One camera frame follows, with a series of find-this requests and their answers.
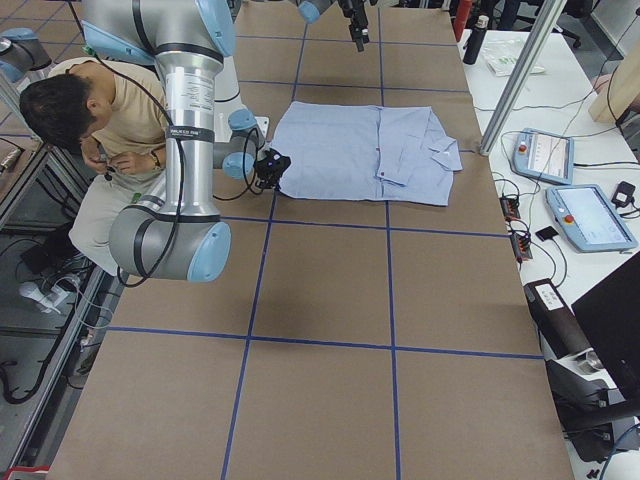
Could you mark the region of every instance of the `man's hand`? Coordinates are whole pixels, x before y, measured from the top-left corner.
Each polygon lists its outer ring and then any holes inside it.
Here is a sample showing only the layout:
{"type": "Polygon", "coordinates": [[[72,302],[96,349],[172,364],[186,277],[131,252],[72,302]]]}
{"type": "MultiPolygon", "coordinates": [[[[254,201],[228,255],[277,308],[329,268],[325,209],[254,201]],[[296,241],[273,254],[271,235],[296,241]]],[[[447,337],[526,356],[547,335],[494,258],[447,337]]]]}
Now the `man's hand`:
{"type": "Polygon", "coordinates": [[[100,175],[104,175],[107,171],[107,163],[100,159],[98,141],[93,137],[83,138],[80,141],[80,151],[85,165],[100,175]]]}
{"type": "Polygon", "coordinates": [[[115,157],[112,157],[109,164],[125,175],[150,172],[155,166],[155,162],[151,155],[140,155],[139,153],[134,152],[120,153],[115,157]]]}

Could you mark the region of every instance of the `khaki pants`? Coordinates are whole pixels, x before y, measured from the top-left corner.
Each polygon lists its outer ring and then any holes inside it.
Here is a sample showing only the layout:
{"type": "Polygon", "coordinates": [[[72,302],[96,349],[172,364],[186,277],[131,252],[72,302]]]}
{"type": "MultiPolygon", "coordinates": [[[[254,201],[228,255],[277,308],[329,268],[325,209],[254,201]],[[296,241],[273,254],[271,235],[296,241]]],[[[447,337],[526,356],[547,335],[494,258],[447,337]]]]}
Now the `khaki pants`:
{"type": "Polygon", "coordinates": [[[82,254],[109,275],[115,276],[118,271],[118,265],[109,251],[111,225],[118,213],[131,204],[133,196],[146,193],[160,174],[164,172],[140,175],[116,172],[112,174],[111,181],[98,175],[89,186],[69,238],[82,254]]]}

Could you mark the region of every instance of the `man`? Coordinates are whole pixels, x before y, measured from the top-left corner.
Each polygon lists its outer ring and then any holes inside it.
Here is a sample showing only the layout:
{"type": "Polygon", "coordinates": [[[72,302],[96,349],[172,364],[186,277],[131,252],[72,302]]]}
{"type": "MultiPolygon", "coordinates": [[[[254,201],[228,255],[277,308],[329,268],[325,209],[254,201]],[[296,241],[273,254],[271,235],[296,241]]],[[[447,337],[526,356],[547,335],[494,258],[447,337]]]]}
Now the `man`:
{"type": "MultiPolygon", "coordinates": [[[[165,105],[164,92],[149,70],[105,62],[140,83],[165,105]]],[[[44,141],[82,153],[99,175],[80,206],[71,242],[110,275],[117,264],[109,251],[109,230],[134,196],[145,193],[166,162],[161,110],[142,89],[93,58],[67,60],[49,78],[29,85],[20,95],[20,111],[44,141]],[[101,157],[100,148],[106,157],[101,157]]]]}

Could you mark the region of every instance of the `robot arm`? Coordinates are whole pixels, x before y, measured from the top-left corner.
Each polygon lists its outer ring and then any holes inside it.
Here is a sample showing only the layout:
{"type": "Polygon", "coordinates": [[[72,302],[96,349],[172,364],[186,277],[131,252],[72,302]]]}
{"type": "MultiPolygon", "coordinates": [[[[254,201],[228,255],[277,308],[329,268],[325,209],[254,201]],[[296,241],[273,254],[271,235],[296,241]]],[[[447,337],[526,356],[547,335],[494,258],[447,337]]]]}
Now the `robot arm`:
{"type": "MultiPolygon", "coordinates": [[[[298,6],[298,11],[307,23],[313,23],[322,15],[336,0],[304,0],[298,6]]],[[[359,52],[364,50],[364,44],[369,43],[369,20],[364,11],[366,0],[338,0],[338,5],[342,9],[345,18],[351,20],[349,33],[351,40],[356,44],[359,52]]],[[[378,0],[369,0],[373,6],[378,0]]]]}
{"type": "Polygon", "coordinates": [[[51,58],[38,37],[28,28],[11,28],[0,33],[0,72],[15,83],[25,75],[30,80],[44,78],[51,58]]]}
{"type": "MultiPolygon", "coordinates": [[[[165,176],[118,215],[109,238],[111,253],[123,270],[145,278],[214,280],[231,245],[229,227],[220,221],[213,204],[214,166],[237,170],[247,162],[254,166],[254,160],[257,172],[263,168],[271,172],[268,164],[274,166],[253,114],[244,108],[229,116],[226,145],[216,144],[214,149],[214,98],[223,65],[223,87],[232,84],[237,89],[229,6],[225,0],[85,0],[83,4],[87,44],[101,55],[155,65],[170,117],[165,176]],[[225,158],[216,157],[214,162],[214,151],[225,151],[225,158]],[[257,151],[257,158],[247,160],[247,151],[257,151]]],[[[278,166],[283,162],[275,159],[278,166]]]]}

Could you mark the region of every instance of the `computer monitor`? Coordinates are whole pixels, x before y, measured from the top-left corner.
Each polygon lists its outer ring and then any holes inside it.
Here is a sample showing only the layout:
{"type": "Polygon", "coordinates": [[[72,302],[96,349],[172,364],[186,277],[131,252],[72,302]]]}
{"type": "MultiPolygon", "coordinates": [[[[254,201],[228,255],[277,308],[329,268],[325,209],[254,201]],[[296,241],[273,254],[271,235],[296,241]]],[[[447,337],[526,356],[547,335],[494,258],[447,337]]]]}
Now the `computer monitor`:
{"type": "Polygon", "coordinates": [[[627,400],[640,399],[640,252],[579,298],[573,313],[627,400]]]}

